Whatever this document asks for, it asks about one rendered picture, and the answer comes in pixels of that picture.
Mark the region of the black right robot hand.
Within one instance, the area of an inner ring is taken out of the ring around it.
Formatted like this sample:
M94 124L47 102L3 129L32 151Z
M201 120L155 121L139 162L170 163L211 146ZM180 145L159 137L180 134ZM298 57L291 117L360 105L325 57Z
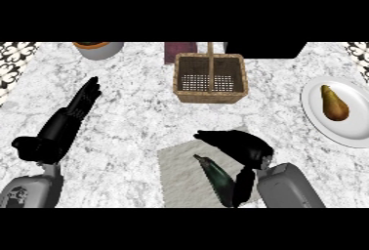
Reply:
M193 137L204 141L242 165L235 182L232 207L238 208L239 205L249 200L254 182L255 170L266 170L270 166L274 149L266 141L252 134L239 131L202 131L199 130Z

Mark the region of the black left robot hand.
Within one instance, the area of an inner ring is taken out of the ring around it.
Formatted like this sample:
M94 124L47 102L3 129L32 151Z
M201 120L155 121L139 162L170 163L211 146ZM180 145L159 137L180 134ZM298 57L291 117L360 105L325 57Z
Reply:
M97 77L81 87L66 107L60 107L50 116L35 137L16 137L12 147L19 158L53 164L63 158L75 140L83 120L100 95Z

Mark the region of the dark green eggplant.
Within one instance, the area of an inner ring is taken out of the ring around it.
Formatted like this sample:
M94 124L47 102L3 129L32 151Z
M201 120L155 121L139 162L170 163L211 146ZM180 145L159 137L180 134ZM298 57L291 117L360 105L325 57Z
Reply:
M199 161L220 204L224 207L232 207L235 182L230 176L208 157L204 157L198 154L195 154L193 157Z

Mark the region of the pale grey placemat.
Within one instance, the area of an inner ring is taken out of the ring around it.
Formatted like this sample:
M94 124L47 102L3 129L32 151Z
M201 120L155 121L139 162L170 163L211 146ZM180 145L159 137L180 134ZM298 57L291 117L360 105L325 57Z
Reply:
M232 179L243 168L243 165L217 147L196 138L192 143L162 149L158 152L158 162L167 208L224 207L215 197L195 154L208 157Z

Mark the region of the brown wicker basket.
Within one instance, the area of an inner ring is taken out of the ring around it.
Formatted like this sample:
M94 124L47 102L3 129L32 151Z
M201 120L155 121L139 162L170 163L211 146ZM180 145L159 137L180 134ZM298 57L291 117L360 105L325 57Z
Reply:
M243 57L215 54L212 42L205 53L178 53L173 93L181 103L235 104L248 95Z

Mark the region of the brown pear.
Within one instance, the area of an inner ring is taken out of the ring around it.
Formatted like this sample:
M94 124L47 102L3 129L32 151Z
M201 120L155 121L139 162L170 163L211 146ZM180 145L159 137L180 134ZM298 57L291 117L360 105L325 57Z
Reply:
M328 85L320 87L323 100L323 113L333 121L342 121L348 117L348 106Z

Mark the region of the white plate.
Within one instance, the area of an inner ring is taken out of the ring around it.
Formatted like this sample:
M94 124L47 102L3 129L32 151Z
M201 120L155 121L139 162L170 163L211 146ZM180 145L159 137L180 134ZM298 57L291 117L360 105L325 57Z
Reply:
M350 81L325 76L307 82L300 101L322 134L344 146L369 148L369 92Z

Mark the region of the grey pot with orange rim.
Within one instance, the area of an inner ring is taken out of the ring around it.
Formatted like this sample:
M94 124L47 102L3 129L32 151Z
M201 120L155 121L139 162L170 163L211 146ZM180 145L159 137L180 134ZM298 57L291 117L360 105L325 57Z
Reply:
M122 42L91 42L90 44L74 42L81 55L93 61L111 58L122 49Z

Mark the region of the black appliance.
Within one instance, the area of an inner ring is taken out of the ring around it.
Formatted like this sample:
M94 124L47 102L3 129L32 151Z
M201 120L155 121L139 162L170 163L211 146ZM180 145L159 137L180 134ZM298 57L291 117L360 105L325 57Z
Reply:
M224 52L245 59L294 59L305 42L224 42Z

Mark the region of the dark purple box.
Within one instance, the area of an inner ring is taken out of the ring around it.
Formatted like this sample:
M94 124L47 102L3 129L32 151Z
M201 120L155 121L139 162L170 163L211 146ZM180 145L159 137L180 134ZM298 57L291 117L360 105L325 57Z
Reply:
M176 61L176 55L180 53L196 53L198 44L195 42L165 42L164 43L164 63L171 64Z

